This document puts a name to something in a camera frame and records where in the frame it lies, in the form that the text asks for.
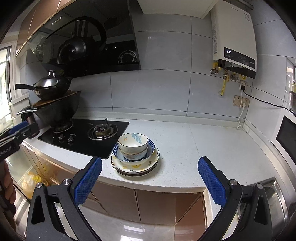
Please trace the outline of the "left hand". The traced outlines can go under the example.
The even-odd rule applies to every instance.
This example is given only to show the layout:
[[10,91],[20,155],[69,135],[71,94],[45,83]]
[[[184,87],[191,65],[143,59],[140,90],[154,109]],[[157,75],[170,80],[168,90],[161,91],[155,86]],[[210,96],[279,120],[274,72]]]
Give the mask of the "left hand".
[[4,189],[5,189],[5,198],[10,202],[10,204],[14,204],[16,200],[16,191],[13,185],[13,179],[10,175],[9,167],[6,161],[3,161],[4,164]]

